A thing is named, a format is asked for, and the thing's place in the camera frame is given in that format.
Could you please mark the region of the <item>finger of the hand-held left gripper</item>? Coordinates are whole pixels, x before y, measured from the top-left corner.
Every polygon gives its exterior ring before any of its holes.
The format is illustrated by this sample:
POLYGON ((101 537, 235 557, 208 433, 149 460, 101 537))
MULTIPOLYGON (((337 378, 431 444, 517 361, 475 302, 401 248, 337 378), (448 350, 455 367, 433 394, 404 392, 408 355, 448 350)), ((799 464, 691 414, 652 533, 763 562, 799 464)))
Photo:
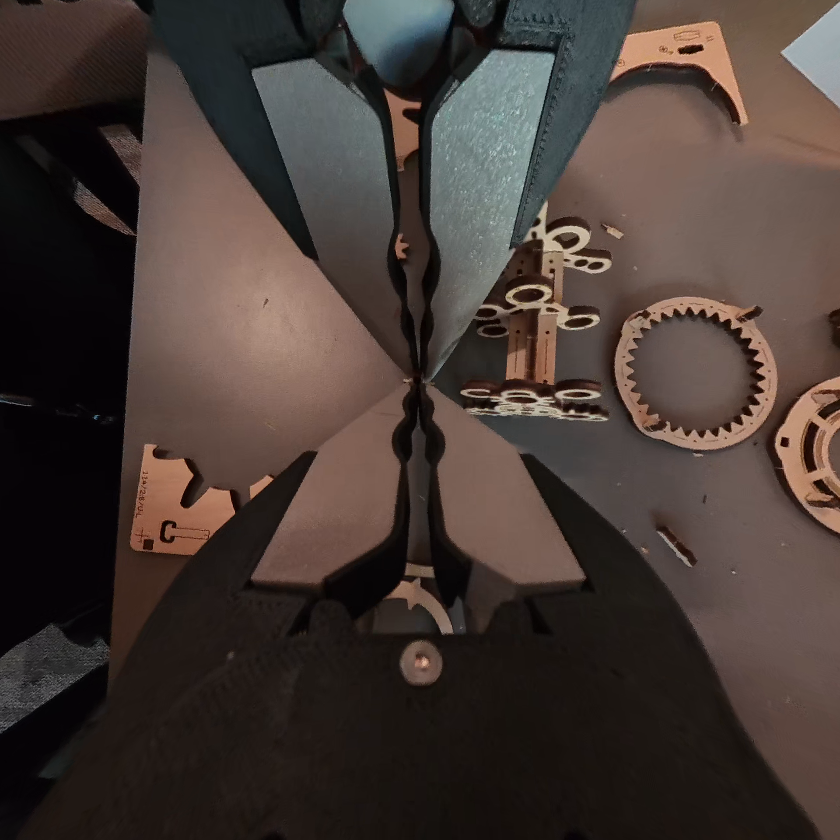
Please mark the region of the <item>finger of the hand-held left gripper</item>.
POLYGON ((516 244, 515 231, 556 55, 473 48, 423 120, 426 378, 446 362, 516 244))
POLYGON ((400 193, 392 118, 372 66, 320 54, 252 70, 322 273, 408 376, 418 370, 396 257, 400 193))

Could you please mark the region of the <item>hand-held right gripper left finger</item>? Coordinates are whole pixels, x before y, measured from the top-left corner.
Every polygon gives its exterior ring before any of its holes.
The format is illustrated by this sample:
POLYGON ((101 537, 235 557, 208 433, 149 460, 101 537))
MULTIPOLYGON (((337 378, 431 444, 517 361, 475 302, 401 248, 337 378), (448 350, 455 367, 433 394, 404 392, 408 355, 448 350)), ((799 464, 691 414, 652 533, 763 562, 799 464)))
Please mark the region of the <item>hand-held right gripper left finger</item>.
POLYGON ((361 616, 406 567, 417 388, 401 384, 315 455, 251 576, 361 616))

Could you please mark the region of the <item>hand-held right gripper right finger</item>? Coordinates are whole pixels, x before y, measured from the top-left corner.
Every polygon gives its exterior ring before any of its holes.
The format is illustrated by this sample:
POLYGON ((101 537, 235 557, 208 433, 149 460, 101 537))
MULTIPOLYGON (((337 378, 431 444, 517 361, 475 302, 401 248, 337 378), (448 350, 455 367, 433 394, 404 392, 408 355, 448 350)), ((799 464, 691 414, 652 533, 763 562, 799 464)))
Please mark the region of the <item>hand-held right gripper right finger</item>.
POLYGON ((519 452, 432 386, 421 390, 430 549, 444 603, 494 610, 578 588, 585 573, 519 452))

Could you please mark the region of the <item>brown fabric seat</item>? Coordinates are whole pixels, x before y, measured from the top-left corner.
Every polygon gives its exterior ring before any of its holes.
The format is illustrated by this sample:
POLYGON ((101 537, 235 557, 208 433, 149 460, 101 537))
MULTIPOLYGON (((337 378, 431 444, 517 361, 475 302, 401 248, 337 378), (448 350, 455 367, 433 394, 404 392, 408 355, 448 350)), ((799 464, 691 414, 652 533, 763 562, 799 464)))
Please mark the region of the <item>brown fabric seat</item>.
POLYGON ((134 2, 1 2, 1 120, 141 100, 151 35, 134 2))

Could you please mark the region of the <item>wooden offcut sheet toothed cutouts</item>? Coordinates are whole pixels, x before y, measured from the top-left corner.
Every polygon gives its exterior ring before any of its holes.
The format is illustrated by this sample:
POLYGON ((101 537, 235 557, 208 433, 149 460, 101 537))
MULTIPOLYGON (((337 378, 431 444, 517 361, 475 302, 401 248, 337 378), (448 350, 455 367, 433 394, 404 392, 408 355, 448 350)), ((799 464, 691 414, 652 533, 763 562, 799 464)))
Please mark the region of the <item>wooden offcut sheet toothed cutouts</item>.
POLYGON ((145 444, 129 545, 138 553, 194 555, 236 513, 231 490, 207 489, 186 507, 193 469, 183 458, 160 458, 145 444))

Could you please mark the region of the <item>wooden shaft assembly with discs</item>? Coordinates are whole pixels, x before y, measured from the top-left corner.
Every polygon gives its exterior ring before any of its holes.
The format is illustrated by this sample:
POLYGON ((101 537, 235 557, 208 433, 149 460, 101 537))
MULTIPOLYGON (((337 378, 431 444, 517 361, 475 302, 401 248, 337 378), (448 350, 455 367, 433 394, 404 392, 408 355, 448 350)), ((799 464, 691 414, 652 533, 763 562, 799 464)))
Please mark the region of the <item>wooden shaft assembly with discs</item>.
POLYGON ((600 424, 602 384, 555 378, 558 334, 582 332, 601 321, 598 308, 564 303, 564 272, 600 275, 612 253, 592 248, 592 228, 578 216, 550 217, 545 202, 522 244, 514 249, 491 293, 476 310, 477 334, 505 340, 507 360, 499 381, 473 379, 460 388, 475 417, 528 417, 600 424))

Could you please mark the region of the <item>small wooden scrap strip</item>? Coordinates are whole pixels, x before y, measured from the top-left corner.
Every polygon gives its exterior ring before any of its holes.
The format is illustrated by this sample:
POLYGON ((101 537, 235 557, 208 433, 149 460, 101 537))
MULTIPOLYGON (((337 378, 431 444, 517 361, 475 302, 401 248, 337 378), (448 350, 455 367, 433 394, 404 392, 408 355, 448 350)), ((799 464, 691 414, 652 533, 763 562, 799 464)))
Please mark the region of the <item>small wooden scrap strip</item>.
POLYGON ((670 528, 664 524, 657 524, 655 531, 685 566, 694 568, 697 565, 696 555, 670 528))

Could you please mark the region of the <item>wooden offcut sheet arched cutout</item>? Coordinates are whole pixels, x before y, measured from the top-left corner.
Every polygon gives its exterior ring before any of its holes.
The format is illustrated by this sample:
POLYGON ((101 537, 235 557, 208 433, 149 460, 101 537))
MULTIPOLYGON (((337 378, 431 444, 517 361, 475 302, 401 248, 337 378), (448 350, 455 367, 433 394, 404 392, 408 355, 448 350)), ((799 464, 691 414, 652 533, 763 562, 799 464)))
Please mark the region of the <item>wooden offcut sheet arched cutout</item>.
POLYGON ((646 30, 630 34, 612 71, 610 82, 655 69, 698 70, 724 98, 731 120, 749 123, 728 48, 718 22, 646 30))

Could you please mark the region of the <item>wooden round hub part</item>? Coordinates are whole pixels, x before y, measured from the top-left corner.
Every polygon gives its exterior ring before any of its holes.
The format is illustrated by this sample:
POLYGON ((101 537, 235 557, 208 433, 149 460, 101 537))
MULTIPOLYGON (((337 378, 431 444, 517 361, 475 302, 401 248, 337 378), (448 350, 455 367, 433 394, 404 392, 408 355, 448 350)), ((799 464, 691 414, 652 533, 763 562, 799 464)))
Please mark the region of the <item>wooden round hub part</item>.
POLYGON ((820 382, 790 408, 773 441, 784 483, 801 508, 839 533, 839 474, 831 448, 839 435, 839 378, 820 382))

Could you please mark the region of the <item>folded instruction sheet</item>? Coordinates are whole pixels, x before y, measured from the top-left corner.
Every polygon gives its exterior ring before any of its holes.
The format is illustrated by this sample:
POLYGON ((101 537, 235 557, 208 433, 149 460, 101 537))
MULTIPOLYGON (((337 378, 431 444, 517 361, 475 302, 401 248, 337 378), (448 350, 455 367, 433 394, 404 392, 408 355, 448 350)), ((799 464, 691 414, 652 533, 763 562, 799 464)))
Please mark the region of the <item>folded instruction sheet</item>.
POLYGON ((786 46, 781 55, 839 107, 839 3, 786 46))

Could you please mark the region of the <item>wooden round frame part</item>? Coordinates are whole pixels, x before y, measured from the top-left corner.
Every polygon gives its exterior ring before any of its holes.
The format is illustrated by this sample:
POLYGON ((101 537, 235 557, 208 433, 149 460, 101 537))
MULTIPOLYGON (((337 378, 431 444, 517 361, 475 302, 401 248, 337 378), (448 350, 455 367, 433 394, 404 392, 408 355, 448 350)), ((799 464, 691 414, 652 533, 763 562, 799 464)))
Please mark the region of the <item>wooden round frame part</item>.
POLYGON ((387 89, 385 99, 392 121, 396 167, 403 172, 406 159, 418 151, 421 103, 401 98, 387 89))

